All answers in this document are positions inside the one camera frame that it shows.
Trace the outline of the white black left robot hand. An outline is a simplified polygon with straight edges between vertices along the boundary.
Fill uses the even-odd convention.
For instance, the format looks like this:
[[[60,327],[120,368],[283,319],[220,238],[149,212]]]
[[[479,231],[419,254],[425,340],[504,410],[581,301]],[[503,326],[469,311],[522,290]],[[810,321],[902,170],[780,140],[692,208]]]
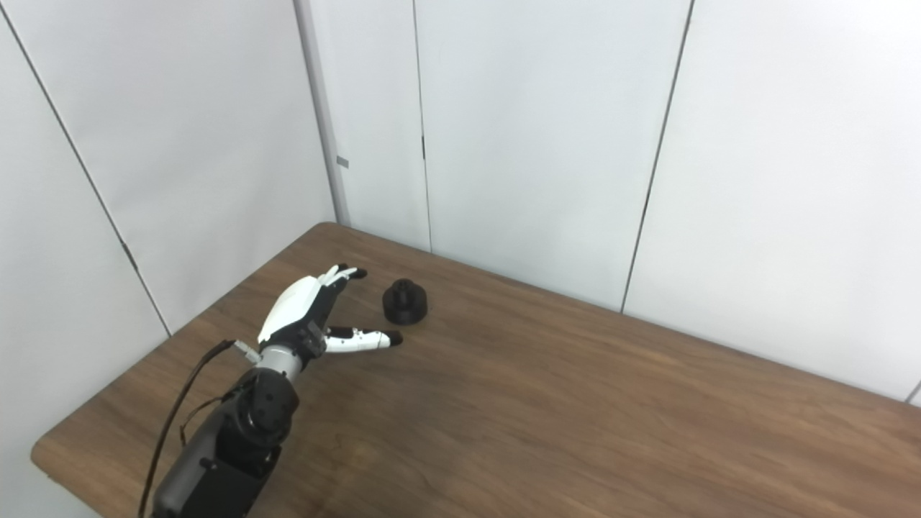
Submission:
[[[320,276],[293,282],[276,300],[258,335],[259,362],[282,355],[303,366],[326,353],[345,354],[387,350],[404,343],[398,331],[329,327],[327,324],[339,295],[352,280],[365,278],[365,269],[334,265]]]

